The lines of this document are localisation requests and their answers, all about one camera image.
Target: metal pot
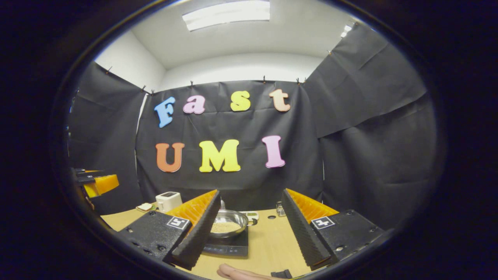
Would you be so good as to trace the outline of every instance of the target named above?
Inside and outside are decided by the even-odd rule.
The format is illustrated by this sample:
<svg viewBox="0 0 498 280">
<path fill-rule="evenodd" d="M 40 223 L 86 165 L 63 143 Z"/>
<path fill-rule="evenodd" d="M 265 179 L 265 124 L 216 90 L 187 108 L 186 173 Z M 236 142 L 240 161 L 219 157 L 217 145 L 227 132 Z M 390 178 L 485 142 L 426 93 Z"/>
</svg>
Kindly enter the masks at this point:
<svg viewBox="0 0 498 280">
<path fill-rule="evenodd" d="M 218 211 L 218 214 L 216 216 L 216 219 L 214 221 L 215 223 L 227 223 L 227 222 L 234 222 L 238 225 L 240 225 L 241 228 L 230 231 L 230 232 L 223 232 L 223 233 L 213 233 L 210 232 L 209 236 L 214 237 L 214 238 L 226 238 L 226 237 L 232 237 L 235 236 L 241 232 L 243 232 L 247 226 L 255 226 L 257 224 L 256 219 L 252 219 L 252 225 L 249 224 L 249 219 L 247 218 L 246 215 L 233 211 L 233 210 L 220 210 Z"/>
</svg>

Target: grain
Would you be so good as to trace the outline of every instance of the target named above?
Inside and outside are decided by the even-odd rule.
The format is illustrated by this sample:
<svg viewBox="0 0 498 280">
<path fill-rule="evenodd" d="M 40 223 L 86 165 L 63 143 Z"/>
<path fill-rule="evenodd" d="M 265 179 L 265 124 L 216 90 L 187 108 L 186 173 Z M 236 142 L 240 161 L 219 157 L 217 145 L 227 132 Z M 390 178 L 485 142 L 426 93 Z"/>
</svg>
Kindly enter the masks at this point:
<svg viewBox="0 0 498 280">
<path fill-rule="evenodd" d="M 211 228 L 211 232 L 212 233 L 225 233 L 225 232 L 238 230 L 239 228 L 241 228 L 241 226 L 237 223 L 234 223 L 234 222 L 214 223 L 213 227 Z"/>
</svg>

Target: ceiling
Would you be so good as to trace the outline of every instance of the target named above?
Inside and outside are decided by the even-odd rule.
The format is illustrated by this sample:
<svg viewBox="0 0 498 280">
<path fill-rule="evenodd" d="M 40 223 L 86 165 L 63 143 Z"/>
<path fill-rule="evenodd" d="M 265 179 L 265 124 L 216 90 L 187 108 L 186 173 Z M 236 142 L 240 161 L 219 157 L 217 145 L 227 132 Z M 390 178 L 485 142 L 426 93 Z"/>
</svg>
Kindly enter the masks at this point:
<svg viewBox="0 0 498 280">
<path fill-rule="evenodd" d="M 182 15 L 232 0 L 188 0 L 132 28 L 164 68 L 238 53 L 279 52 L 325 57 L 352 18 L 318 0 L 270 0 L 270 21 L 232 22 L 188 31 Z"/>
</svg>

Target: fluorescent light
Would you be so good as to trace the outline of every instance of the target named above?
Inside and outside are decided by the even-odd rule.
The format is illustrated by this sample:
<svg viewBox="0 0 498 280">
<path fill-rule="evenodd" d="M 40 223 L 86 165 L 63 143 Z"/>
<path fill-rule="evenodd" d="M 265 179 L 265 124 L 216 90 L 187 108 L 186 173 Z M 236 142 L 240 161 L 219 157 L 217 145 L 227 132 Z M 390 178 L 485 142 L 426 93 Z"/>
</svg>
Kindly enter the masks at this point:
<svg viewBox="0 0 498 280">
<path fill-rule="evenodd" d="M 270 20 L 270 2 L 237 1 L 202 8 L 183 15 L 189 31 L 199 28 L 251 20 Z"/>
</svg>

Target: wooden table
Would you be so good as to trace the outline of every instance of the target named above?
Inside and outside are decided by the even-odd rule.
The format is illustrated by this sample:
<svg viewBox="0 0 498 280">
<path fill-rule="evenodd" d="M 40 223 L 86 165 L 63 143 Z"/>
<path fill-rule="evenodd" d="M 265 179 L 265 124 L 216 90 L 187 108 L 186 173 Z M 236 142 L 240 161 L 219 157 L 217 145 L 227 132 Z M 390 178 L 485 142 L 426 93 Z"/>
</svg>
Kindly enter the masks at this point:
<svg viewBox="0 0 498 280">
<path fill-rule="evenodd" d="M 220 264 L 268 275 L 288 269 L 293 277 L 310 273 L 311 270 L 301 254 L 297 240 L 290 228 L 287 217 L 279 217 L 275 209 L 259 210 L 257 225 L 249 227 L 249 254 L 247 257 L 229 257 L 203 252 L 195 267 L 189 273 L 215 280 L 226 280 L 216 270 Z M 120 231 L 143 215 L 133 209 L 112 215 L 103 215 L 102 219 L 116 231 Z"/>
</svg>

